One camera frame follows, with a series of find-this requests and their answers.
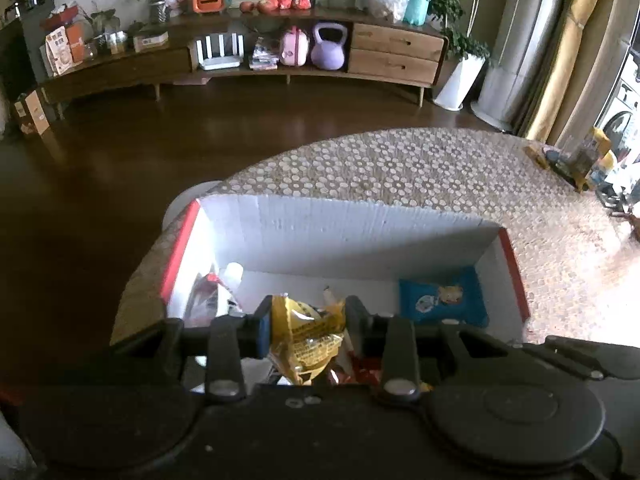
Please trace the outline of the purple kettlebell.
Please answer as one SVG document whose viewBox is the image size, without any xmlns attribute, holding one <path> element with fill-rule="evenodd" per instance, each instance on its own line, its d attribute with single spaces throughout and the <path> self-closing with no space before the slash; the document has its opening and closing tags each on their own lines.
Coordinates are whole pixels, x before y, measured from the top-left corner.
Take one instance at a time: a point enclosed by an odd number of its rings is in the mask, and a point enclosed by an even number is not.
<svg viewBox="0 0 640 480">
<path fill-rule="evenodd" d="M 325 40 L 321 37 L 322 30 L 332 30 L 340 32 L 341 38 L 338 41 Z M 314 47 L 311 50 L 311 62 L 320 70 L 340 70 L 345 63 L 345 42 L 348 29 L 338 23 L 317 23 L 312 29 L 314 35 Z"/>
</svg>

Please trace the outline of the gold tall packet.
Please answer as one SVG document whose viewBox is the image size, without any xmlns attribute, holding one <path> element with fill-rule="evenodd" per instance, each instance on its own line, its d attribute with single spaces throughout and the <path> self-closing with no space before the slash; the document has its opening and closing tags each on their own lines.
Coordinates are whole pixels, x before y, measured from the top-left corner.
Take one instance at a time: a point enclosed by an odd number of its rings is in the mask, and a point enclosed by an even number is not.
<svg viewBox="0 0 640 480">
<path fill-rule="evenodd" d="M 592 167 L 611 149 L 611 140 L 600 128 L 592 127 L 574 151 L 573 178 L 578 192 L 587 186 Z"/>
</svg>

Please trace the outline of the yellow small wrapper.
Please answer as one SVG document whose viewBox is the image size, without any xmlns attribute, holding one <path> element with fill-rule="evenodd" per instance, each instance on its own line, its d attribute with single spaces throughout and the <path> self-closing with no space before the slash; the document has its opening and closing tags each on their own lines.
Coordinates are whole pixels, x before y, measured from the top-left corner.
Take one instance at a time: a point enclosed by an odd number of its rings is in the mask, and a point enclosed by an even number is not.
<svg viewBox="0 0 640 480">
<path fill-rule="evenodd" d="M 523 151 L 536 165 L 545 170 L 555 165 L 560 157 L 558 150 L 547 145 L 535 146 L 529 144 L 523 148 Z"/>
</svg>

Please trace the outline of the yellow gold snack packet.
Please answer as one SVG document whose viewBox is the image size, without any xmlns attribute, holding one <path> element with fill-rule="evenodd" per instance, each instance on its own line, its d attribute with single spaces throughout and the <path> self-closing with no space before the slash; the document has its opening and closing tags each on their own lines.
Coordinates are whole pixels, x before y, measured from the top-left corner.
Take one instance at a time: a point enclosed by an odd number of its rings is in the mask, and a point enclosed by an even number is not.
<svg viewBox="0 0 640 480">
<path fill-rule="evenodd" d="M 345 301 L 318 310 L 289 296 L 270 300 L 269 357 L 294 386 L 308 386 L 341 350 Z"/>
</svg>

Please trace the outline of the wooden tv cabinet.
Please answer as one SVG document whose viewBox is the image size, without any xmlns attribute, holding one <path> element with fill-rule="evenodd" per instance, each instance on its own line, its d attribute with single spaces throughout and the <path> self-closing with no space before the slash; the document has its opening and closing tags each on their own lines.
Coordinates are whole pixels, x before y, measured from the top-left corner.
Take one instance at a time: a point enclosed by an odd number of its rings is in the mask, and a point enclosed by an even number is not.
<svg viewBox="0 0 640 480">
<path fill-rule="evenodd" d="M 278 52 L 282 36 L 292 26 L 307 33 L 313 48 L 312 29 L 315 24 L 323 22 L 342 24 L 348 29 L 345 63 L 340 70 L 320 70 L 311 61 L 302 67 L 288 67 L 280 62 L 273 68 L 252 65 L 258 42 Z M 230 32 L 244 36 L 242 65 L 211 72 L 199 68 L 195 39 Z M 217 14 L 193 14 L 158 28 L 157 33 L 168 37 L 159 47 L 140 53 L 129 51 L 101 55 L 47 79 L 40 86 L 47 103 L 58 105 L 81 96 L 138 84 L 160 87 L 163 84 L 196 84 L 218 77 L 239 76 L 334 76 L 405 84 L 425 92 L 437 84 L 449 46 L 448 39 L 431 26 L 394 23 L 352 9 L 314 8 L 267 14 L 227 10 Z M 322 30 L 321 37 L 338 41 L 341 33 Z"/>
</svg>

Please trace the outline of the green potted plant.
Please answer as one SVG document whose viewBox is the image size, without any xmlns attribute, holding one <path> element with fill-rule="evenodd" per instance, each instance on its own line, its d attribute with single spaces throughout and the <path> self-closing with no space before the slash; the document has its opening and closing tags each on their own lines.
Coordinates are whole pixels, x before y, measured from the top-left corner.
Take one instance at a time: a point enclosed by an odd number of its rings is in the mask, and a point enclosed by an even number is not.
<svg viewBox="0 0 640 480">
<path fill-rule="evenodd" d="M 472 0 L 468 24 L 464 29 L 459 27 L 463 18 L 461 0 L 431 0 L 430 13 L 436 22 L 442 25 L 442 34 L 448 39 L 449 56 L 459 61 L 475 56 L 483 61 L 488 60 L 488 45 L 472 37 L 480 0 Z"/>
</svg>

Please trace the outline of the white red snack packet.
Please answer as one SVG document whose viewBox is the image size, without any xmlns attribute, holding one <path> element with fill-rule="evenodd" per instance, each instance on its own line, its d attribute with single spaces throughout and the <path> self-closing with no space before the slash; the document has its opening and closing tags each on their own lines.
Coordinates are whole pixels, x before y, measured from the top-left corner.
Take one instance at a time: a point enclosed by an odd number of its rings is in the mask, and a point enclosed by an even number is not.
<svg viewBox="0 0 640 480">
<path fill-rule="evenodd" d="M 244 269 L 236 262 L 229 263 L 219 273 L 199 276 L 186 304 L 183 321 L 187 328 L 208 327 L 214 318 L 231 315 L 242 318 L 245 312 L 235 297 L 242 282 Z"/>
</svg>

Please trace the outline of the floral lace tablecloth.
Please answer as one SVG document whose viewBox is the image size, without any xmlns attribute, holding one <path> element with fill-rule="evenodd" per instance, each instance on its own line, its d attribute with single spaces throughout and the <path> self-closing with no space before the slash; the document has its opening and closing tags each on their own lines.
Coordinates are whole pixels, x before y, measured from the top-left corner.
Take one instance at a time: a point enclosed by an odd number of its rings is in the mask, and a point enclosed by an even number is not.
<svg viewBox="0 0 640 480">
<path fill-rule="evenodd" d="M 208 198 L 334 200 L 503 226 L 520 268 L 526 337 L 636 346 L 639 244 L 596 196 L 539 168 L 514 136 L 470 129 L 380 130 L 273 156 L 204 190 Z"/>
</svg>

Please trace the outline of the yellow lid wipes canister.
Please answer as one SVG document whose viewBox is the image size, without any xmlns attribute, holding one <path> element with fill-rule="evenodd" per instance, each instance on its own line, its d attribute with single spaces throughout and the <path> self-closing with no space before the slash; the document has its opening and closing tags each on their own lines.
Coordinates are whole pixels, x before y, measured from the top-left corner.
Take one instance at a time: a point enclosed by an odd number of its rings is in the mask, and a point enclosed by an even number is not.
<svg viewBox="0 0 640 480">
<path fill-rule="evenodd" d="M 589 170 L 586 181 L 590 188 L 596 188 L 604 182 L 608 174 L 617 164 L 617 157 L 612 151 L 608 151 L 599 158 Z"/>
</svg>

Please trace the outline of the glass cup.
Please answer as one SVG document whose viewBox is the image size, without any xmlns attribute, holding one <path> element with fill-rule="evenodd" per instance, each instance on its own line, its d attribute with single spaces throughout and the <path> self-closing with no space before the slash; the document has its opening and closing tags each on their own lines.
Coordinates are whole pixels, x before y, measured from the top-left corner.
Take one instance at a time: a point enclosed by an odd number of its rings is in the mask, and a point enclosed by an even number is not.
<svg viewBox="0 0 640 480">
<path fill-rule="evenodd" d="M 570 176 L 574 180 L 585 179 L 598 158 L 598 141 L 595 138 L 585 138 L 570 153 L 570 157 L 567 159 Z"/>
</svg>

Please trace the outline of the white slatted file rack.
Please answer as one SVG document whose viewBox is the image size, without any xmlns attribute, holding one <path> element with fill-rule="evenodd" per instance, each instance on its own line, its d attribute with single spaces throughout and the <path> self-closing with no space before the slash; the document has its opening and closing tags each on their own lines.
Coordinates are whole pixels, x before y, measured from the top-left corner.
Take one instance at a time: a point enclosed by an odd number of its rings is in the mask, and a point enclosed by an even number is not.
<svg viewBox="0 0 640 480">
<path fill-rule="evenodd" d="M 244 36 L 230 32 L 196 38 L 195 52 L 198 67 L 206 72 L 238 68 L 244 62 Z"/>
</svg>

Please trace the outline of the orange tissue box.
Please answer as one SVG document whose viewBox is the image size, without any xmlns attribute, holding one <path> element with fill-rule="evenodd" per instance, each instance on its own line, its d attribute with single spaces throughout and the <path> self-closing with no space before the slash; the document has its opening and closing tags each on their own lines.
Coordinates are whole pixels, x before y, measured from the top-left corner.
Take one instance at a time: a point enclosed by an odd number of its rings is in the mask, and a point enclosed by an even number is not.
<svg viewBox="0 0 640 480">
<path fill-rule="evenodd" d="M 197 14 L 220 13 L 230 6 L 232 0 L 192 0 L 192 10 Z"/>
</svg>

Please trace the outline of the white plant pot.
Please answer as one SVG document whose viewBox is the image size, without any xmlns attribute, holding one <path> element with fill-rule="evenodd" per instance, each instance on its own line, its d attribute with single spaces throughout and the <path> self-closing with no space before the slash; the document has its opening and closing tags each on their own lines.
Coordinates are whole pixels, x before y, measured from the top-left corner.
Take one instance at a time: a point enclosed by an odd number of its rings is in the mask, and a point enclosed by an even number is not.
<svg viewBox="0 0 640 480">
<path fill-rule="evenodd" d="M 459 60 L 442 88 L 436 92 L 433 103 L 450 112 L 461 110 L 485 63 L 486 58 L 472 54 Z"/>
</svg>

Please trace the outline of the red cardboard box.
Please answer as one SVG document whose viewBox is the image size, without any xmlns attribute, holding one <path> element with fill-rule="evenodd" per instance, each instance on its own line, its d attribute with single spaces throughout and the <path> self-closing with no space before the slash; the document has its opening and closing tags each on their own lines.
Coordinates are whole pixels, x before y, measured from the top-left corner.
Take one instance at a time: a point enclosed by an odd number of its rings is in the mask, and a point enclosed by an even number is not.
<svg viewBox="0 0 640 480">
<path fill-rule="evenodd" d="M 182 318 L 199 276 L 239 263 L 245 313 L 265 296 L 320 306 L 357 296 L 373 314 L 400 314 L 400 280 L 439 282 L 472 266 L 489 324 L 503 342 L 529 317 L 508 233 L 495 222 L 433 209 L 285 196 L 211 195 L 190 203 L 162 296 Z"/>
</svg>

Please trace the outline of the blue white snack packet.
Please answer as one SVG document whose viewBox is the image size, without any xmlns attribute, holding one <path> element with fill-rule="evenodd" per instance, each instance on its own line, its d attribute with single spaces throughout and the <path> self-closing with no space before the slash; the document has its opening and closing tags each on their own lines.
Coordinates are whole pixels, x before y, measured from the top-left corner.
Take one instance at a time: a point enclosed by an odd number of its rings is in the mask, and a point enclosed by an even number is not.
<svg viewBox="0 0 640 480">
<path fill-rule="evenodd" d="M 489 324 L 480 280 L 472 266 L 439 282 L 400 280 L 398 285 L 400 315 L 416 325 L 446 320 L 479 328 Z"/>
</svg>

